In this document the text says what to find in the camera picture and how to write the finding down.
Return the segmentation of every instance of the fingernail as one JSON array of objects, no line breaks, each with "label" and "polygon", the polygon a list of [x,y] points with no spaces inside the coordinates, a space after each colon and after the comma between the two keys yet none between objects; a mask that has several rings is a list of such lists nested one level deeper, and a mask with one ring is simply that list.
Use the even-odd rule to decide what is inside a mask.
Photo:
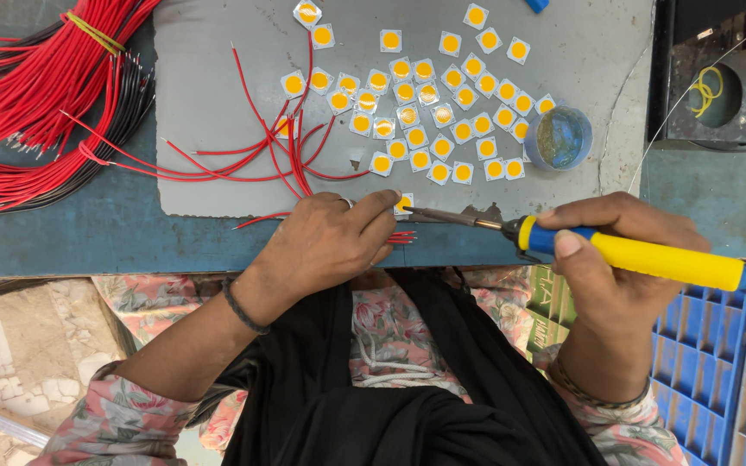
[{"label": "fingernail", "polygon": [[577,236],[569,230],[560,230],[554,236],[554,255],[558,259],[573,255],[580,250],[580,247],[580,241]]}]

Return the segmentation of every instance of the yellow rubber band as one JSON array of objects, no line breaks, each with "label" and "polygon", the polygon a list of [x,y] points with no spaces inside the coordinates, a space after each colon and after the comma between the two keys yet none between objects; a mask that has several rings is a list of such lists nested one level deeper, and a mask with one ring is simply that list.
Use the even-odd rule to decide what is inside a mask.
[{"label": "yellow rubber band", "polygon": [[119,42],[115,41],[111,37],[106,36],[101,31],[97,31],[93,26],[83,21],[82,18],[76,16],[74,13],[68,12],[68,18],[76,25],[79,29],[82,29],[86,34],[92,37],[95,41],[99,42],[99,45],[105,47],[109,52],[114,55],[118,55],[120,51],[125,51],[125,47]]},{"label": "yellow rubber band", "polygon": [[[716,95],[713,95],[713,90],[710,89],[710,86],[704,84],[704,74],[707,71],[714,71],[714,73],[719,76],[719,93]],[[698,82],[694,83],[689,88],[690,90],[698,90],[701,93],[701,108],[691,109],[692,111],[698,113],[695,117],[700,118],[700,116],[703,115],[704,112],[706,112],[707,109],[710,108],[710,105],[713,103],[713,99],[718,99],[724,92],[724,77],[721,76],[721,71],[718,68],[716,68],[715,66],[708,66],[707,68],[702,69],[701,72],[698,74]]]}]

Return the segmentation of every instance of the blue plastic cup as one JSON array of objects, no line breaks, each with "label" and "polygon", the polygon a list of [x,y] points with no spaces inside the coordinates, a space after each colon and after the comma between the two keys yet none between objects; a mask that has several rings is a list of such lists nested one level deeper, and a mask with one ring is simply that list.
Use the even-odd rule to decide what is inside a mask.
[{"label": "blue plastic cup", "polygon": [[523,145],[537,167],[565,172],[586,159],[593,139],[592,123],[586,115],[560,102],[529,124]]}]

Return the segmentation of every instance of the gray work mat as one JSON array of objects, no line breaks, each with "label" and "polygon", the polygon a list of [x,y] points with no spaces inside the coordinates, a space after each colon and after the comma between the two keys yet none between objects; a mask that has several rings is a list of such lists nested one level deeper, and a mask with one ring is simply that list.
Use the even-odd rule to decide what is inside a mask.
[{"label": "gray work mat", "polygon": [[[164,0],[155,10],[157,62],[158,136],[176,143],[186,152],[226,150],[251,146],[264,137],[246,101],[231,53],[237,47],[252,98],[268,124],[286,96],[280,78],[296,69],[307,72],[307,32],[293,18],[293,0]],[[344,72],[362,81],[371,68],[388,70],[399,57],[430,58],[438,75],[451,63],[461,66],[474,52],[499,79],[508,78],[535,99],[546,93],[586,113],[592,122],[593,155],[566,173],[546,173],[525,164],[525,178],[486,182],[482,163],[477,160],[475,142],[461,146],[448,159],[474,165],[470,186],[448,182],[438,186],[425,172],[412,173],[409,162],[395,164],[389,177],[368,174],[358,179],[331,182],[308,176],[315,192],[339,192],[360,199],[370,192],[397,188],[412,192],[420,207],[462,211],[469,205],[484,210],[496,204],[506,220],[579,198],[625,188],[632,180],[643,148],[647,103],[649,55],[639,61],[648,44],[651,2],[635,0],[552,0],[545,11],[534,15],[523,0],[482,0],[490,13],[486,27],[493,26],[504,46],[486,55],[476,35],[480,32],[462,22],[468,1],[453,0],[316,0],[323,10],[320,23],[331,23],[337,45],[315,50],[314,65],[333,76]],[[402,53],[381,53],[379,31],[400,29]],[[439,53],[441,31],[462,36],[459,58]],[[512,37],[531,44],[531,54],[521,66],[506,58]],[[632,79],[624,82],[630,72]],[[453,105],[457,119],[472,118],[486,111],[493,115],[500,101],[480,97],[468,112],[452,102],[452,94],[438,80],[442,102]],[[618,93],[623,94],[613,111]],[[394,116],[391,91],[379,102],[376,116]],[[310,92],[304,104],[304,130],[332,117],[325,99]],[[614,113],[602,178],[598,161],[604,151],[606,129]],[[533,120],[532,111],[528,120]],[[367,169],[372,154],[385,150],[385,142],[364,138],[348,130],[351,112],[340,115],[323,151],[312,167],[322,173],[355,173],[350,158],[360,157],[360,169]],[[433,140],[439,133],[430,118],[430,107],[420,110],[420,119]],[[442,130],[451,138],[448,129]],[[308,157],[320,142],[319,132],[307,141]],[[500,129],[496,136],[499,155],[522,156],[522,145]],[[397,137],[402,137],[398,130]],[[284,170],[289,164],[277,151]],[[198,156],[205,167],[216,169],[233,164],[242,155]],[[198,172],[164,141],[158,140],[158,164],[182,172]],[[233,176],[258,177],[275,174],[264,151],[253,163]],[[264,183],[234,183],[214,180],[206,183],[158,183],[162,209],[171,215],[201,217],[260,216],[290,210],[296,202],[280,180]],[[637,183],[632,187],[637,192]]]}]

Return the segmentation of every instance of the hand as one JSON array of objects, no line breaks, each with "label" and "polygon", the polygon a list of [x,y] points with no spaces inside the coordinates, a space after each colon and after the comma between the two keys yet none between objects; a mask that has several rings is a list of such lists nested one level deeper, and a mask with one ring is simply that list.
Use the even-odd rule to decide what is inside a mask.
[{"label": "hand", "polygon": [[396,228],[393,206],[401,198],[401,192],[378,191],[351,209],[332,192],[305,197],[232,285],[233,295],[255,323],[265,325],[280,314],[250,314],[256,288],[269,287],[261,299],[277,301],[263,308],[284,312],[309,294],[357,277],[393,251],[387,240]]},{"label": "hand", "polygon": [[[695,223],[639,201],[626,192],[571,202],[538,216],[552,230],[598,227],[608,235],[659,245],[710,251]],[[585,238],[561,231],[554,238],[554,272],[565,276],[578,318],[605,335],[647,332],[676,297],[682,283],[609,266]]]}]

